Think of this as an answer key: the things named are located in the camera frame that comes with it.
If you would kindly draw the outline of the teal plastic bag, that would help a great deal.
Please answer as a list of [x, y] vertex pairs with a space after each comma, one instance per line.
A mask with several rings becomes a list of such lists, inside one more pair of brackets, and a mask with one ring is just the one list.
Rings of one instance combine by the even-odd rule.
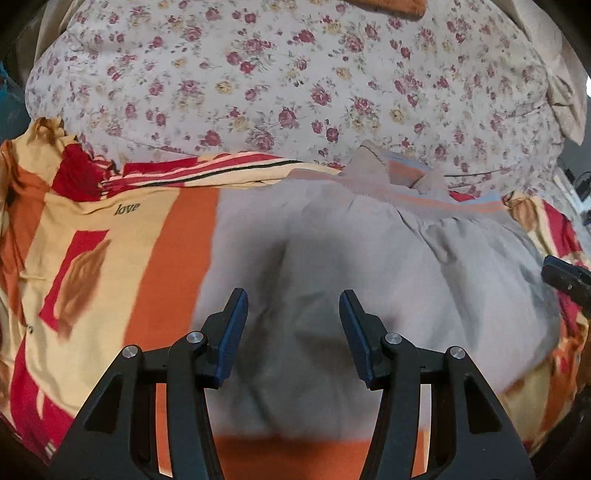
[[15, 139], [30, 125], [24, 93], [20, 86], [0, 66], [0, 141]]

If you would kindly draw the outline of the orange brown cushion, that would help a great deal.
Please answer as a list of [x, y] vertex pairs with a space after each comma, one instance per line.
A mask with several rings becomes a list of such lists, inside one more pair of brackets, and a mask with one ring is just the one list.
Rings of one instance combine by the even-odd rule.
[[422, 18], [427, 11], [426, 0], [352, 0], [352, 3], [413, 20]]

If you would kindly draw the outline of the orange red yellow blanket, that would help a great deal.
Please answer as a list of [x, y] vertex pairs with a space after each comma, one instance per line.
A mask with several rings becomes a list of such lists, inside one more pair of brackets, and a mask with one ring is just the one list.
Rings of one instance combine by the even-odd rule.
[[[116, 169], [49, 119], [2, 145], [1, 413], [28, 450], [52, 458], [124, 345], [163, 347], [204, 323], [208, 314], [200, 323], [193, 314], [221, 191], [270, 186], [297, 170], [343, 169], [259, 152]], [[499, 197], [541, 258], [589, 265], [589, 249], [549, 203]], [[555, 294], [557, 345], [497, 392], [532, 451], [590, 381], [590, 321]], [[216, 437], [230, 479], [351, 479], [369, 442]]]

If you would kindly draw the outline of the floral quilt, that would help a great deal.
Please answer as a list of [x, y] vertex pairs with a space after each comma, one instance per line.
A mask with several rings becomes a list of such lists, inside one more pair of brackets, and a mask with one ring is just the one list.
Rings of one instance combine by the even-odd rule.
[[25, 98], [118, 164], [252, 150], [339, 168], [370, 141], [477, 196], [555, 166], [548, 87], [490, 1], [431, 1], [419, 20], [346, 1], [86, 1]]

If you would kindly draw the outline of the beige grey jacket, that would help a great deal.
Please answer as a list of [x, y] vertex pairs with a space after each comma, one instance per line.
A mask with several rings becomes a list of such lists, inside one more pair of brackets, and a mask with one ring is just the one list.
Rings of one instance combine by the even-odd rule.
[[440, 172], [404, 167], [368, 143], [337, 175], [297, 170], [221, 191], [193, 320], [236, 287], [249, 316], [228, 382], [207, 396], [216, 435], [370, 437], [380, 397], [349, 353], [346, 290], [417, 347], [465, 348], [496, 392], [557, 345], [556, 294], [501, 198], [457, 201]]

